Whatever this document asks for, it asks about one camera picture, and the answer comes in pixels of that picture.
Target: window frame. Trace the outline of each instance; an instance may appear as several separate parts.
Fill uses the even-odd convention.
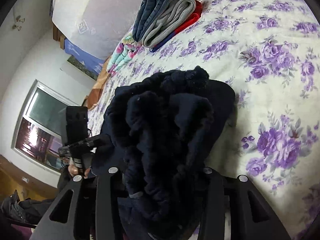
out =
[[[17,138],[18,138],[18,132],[20,129],[20,125],[22,122],[22,118],[26,119],[27,121],[31,122],[32,124],[36,125],[38,128],[40,128],[41,130],[49,133],[52,136],[55,136],[59,139],[61,139],[61,136],[54,133],[53,131],[45,128],[44,126],[42,126],[41,124],[39,124],[38,122],[34,121],[33,119],[31,119],[30,117],[27,116],[27,111],[28,108],[30,107],[31,101],[36,93],[37,89],[41,89],[42,91],[44,91],[45,93],[49,94],[50,96],[52,96],[53,98],[61,101],[62,103],[66,104],[67,106],[79,106],[79,104],[71,101],[70,99],[64,97],[63,95],[59,94],[58,92],[52,90],[51,88],[49,88],[48,86],[44,85],[43,83],[41,83],[38,80],[35,80],[31,86],[31,89],[29,90],[29,93],[22,105],[21,111],[19,113],[19,117],[17,119],[17,123],[16,123],[16,127],[14,129],[14,133],[13,133],[13,138],[12,138],[12,143],[11,143],[11,149],[14,150],[16,153],[18,153],[19,155],[21,155],[22,157],[26,158],[28,161],[30,161],[33,164],[36,164],[38,166],[40,166],[41,168],[50,171],[56,175],[60,175],[60,172],[49,168],[48,166],[42,164],[41,162],[33,159],[32,157],[26,155],[25,153],[23,153],[21,150],[16,148],[16,143],[17,143]]]

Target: red cloth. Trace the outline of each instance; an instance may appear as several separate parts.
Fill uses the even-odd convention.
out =
[[[183,24],[181,24],[178,28],[174,30],[174,33],[177,35],[179,32],[182,32],[184,29],[188,28],[190,25],[197,22],[201,17],[201,13],[202,13],[202,4],[196,0],[195,10],[189,16],[189,18],[186,19],[186,21]]]

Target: white wall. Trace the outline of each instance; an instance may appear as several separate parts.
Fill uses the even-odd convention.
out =
[[[37,79],[52,90],[81,105],[91,90],[90,83],[78,82],[61,69],[75,69],[67,62],[69,55],[52,39],[48,31],[28,52],[17,68],[0,105],[0,153],[15,166],[40,181],[56,187],[59,173],[50,171],[11,149],[14,128],[26,96]]]
[[[53,0],[52,20],[76,46],[110,56],[135,22],[142,0]]]
[[[48,31],[50,0],[17,0],[0,27],[0,100],[11,77],[30,48]],[[20,15],[24,23],[16,23]],[[13,30],[14,24],[22,26]]]

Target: black jacket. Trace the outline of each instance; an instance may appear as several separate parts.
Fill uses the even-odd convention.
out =
[[[68,172],[68,166],[64,167],[58,182],[58,191],[60,192],[70,181],[71,175]],[[11,196],[4,199],[1,205],[1,211],[4,216],[18,222],[37,225],[52,204],[54,199],[45,199],[37,201],[26,199],[20,201],[18,192],[15,191]]]
[[[101,128],[110,142],[96,150],[92,173],[103,174],[124,162],[131,216],[148,233],[171,236],[178,225],[188,223],[196,173],[220,136],[234,100],[230,86],[209,80],[199,66],[156,73],[117,88]]]

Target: metal screw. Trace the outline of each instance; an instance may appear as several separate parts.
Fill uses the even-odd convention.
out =
[[[82,179],[81,175],[76,175],[73,177],[73,181],[75,181],[75,182],[79,182],[79,181],[81,181],[81,179]]]
[[[113,173],[116,173],[116,172],[118,172],[118,168],[117,167],[111,167],[110,169],[109,169],[109,173],[111,173],[111,174],[113,174]]]
[[[248,181],[248,177],[245,176],[245,175],[240,175],[240,176],[239,176],[239,180],[240,180],[241,182],[247,182],[247,181]]]
[[[203,172],[204,172],[205,174],[211,174],[211,173],[212,173],[212,169],[209,168],[209,167],[205,167],[205,168],[203,169]]]

